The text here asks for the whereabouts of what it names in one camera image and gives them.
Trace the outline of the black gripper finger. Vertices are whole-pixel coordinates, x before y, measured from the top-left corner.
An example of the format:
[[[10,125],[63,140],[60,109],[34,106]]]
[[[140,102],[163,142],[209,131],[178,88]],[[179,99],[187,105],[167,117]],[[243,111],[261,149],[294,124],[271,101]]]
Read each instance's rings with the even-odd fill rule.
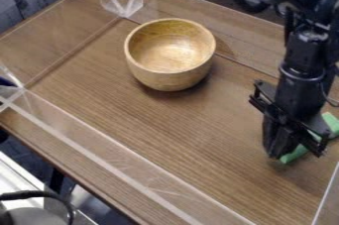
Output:
[[[262,137],[265,151],[277,160],[293,153],[299,146],[299,132],[294,122],[281,123],[267,115],[263,116]]]

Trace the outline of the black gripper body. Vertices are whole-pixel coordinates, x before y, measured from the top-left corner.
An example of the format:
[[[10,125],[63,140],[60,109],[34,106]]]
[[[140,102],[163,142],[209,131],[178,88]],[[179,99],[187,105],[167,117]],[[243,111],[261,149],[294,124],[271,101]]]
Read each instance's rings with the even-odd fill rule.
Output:
[[[330,128],[321,110],[337,74],[330,60],[326,33],[301,30],[289,35],[286,56],[279,65],[278,85],[258,80],[250,103],[263,116],[298,126],[298,142],[321,157],[330,141]]]

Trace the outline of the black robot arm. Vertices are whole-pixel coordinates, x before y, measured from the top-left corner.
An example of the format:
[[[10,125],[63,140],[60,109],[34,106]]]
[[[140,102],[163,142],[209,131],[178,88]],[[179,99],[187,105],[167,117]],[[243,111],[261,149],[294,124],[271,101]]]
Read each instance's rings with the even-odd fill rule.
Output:
[[[279,160],[298,147],[323,155],[331,130],[321,110],[339,75],[339,0],[235,0],[261,13],[273,7],[285,19],[286,54],[278,84],[254,82],[250,103],[262,112],[262,143]]]

